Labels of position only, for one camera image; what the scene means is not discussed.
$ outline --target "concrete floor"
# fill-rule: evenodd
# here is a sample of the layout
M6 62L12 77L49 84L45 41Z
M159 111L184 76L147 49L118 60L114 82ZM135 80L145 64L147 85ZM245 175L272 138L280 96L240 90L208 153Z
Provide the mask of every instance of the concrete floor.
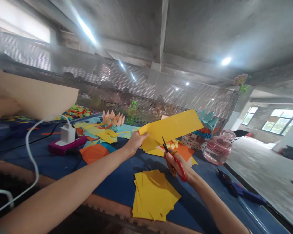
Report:
M293 160L271 147L242 137L233 143L226 161L283 216L293 221Z

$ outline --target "woven basket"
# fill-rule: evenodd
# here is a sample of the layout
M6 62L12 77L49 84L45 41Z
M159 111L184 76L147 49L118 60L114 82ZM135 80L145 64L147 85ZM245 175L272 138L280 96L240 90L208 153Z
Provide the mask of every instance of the woven basket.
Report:
M193 133L182 136L182 142L191 147L195 151L202 151L211 138L202 138Z

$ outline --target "white cable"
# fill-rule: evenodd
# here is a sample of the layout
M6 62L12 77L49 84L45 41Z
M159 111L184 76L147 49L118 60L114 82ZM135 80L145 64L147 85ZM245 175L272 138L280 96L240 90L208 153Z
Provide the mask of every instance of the white cable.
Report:
M50 115L48 117L46 117L45 119L49 119L51 117L54 117L54 116L63 116L66 120L67 120L67 123L69 123L69 120L66 116L64 115ZM28 188L26 189L24 192L22 192L20 195L18 195L17 197L15 197L13 200L9 201L7 204L5 204L4 206L2 206L0 208L0 211L3 210L4 208L6 208L8 205L10 205L12 202L14 202L16 199L20 198L22 195L24 195L25 193L27 193L32 187L34 187L38 180L39 180L39 170L38 170L38 166L37 166L37 163L36 161L34 160L33 156L32 156L32 153L30 151L30 148L29 148L29 134L32 132L32 130L37 127L39 124L41 124L45 119L43 120L40 120L38 123L36 123L34 126L32 126L32 128L27 132L26 134L26 138L25 138L25 143L26 143L26 149L27 149L27 152L28 152L28 155L29 155L29 158L30 160L32 161L33 165L34 165L34 168L35 168L35 173L36 173L36 180L34 181L34 183Z
M5 194L9 200L10 203L10 208L11 210L14 208L14 203L13 203L13 196L12 196L12 193L10 193L9 191L6 191L6 190L1 190L0 189L0 193L1 194Z

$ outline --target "pink power strip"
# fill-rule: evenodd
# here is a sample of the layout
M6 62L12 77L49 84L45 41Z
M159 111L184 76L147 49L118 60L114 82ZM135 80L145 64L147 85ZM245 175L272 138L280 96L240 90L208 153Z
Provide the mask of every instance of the pink power strip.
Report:
M58 145L59 141L54 141L50 144L48 144L48 149L51 153L64 156L66 154L66 151L71 149L71 148L77 148L79 146L84 145L87 142L87 137L86 136L81 136L77 140L75 140L72 143L69 143L67 145L60 146Z

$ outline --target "hand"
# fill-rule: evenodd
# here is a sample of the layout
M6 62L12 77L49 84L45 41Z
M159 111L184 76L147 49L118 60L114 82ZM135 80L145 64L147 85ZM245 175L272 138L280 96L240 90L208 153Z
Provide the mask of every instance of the hand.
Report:
M176 176L176 173L173 170L173 167L176 169L176 171L179 173L179 175L182 175L181 170L175 159L170 154L173 152L172 149L168 150L169 153L164 153L164 158L166 159L167 166L173 176ZM192 184L192 182L195 180L195 176L197 175L196 172L188 165L188 163L184 160L184 158L178 154L175 153L174 156L180 161L183 170L185 171L187 182L189 184Z
M12 116L21 110L19 104L10 97L0 96L0 118L2 116Z
M149 133L146 132L140 136L138 131L133 132L127 144L123 147L129 153L129 158L132 157L137 149L142 145L142 142L149 136Z

